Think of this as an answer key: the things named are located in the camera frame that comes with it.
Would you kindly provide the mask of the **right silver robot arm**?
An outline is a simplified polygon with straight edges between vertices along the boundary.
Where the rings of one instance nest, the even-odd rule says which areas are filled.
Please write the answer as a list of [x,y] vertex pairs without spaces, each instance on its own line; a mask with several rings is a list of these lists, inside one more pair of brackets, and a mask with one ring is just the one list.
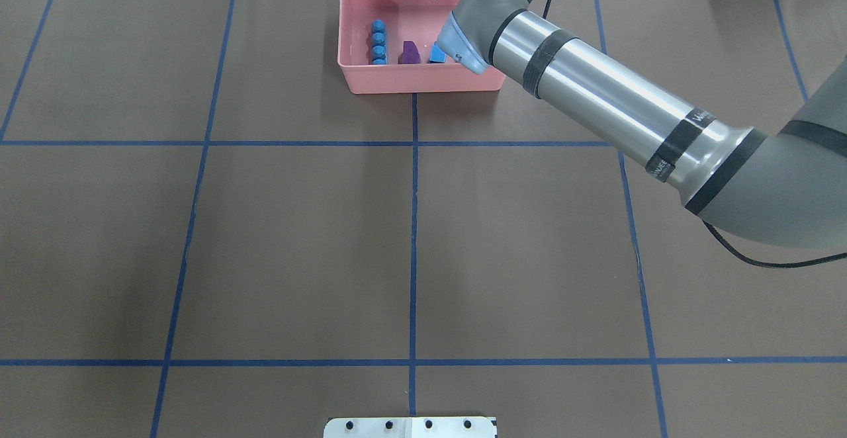
[[775,136],[732,128],[529,10],[460,0],[437,45],[495,67],[671,185],[707,225],[762,244],[845,246],[845,63]]

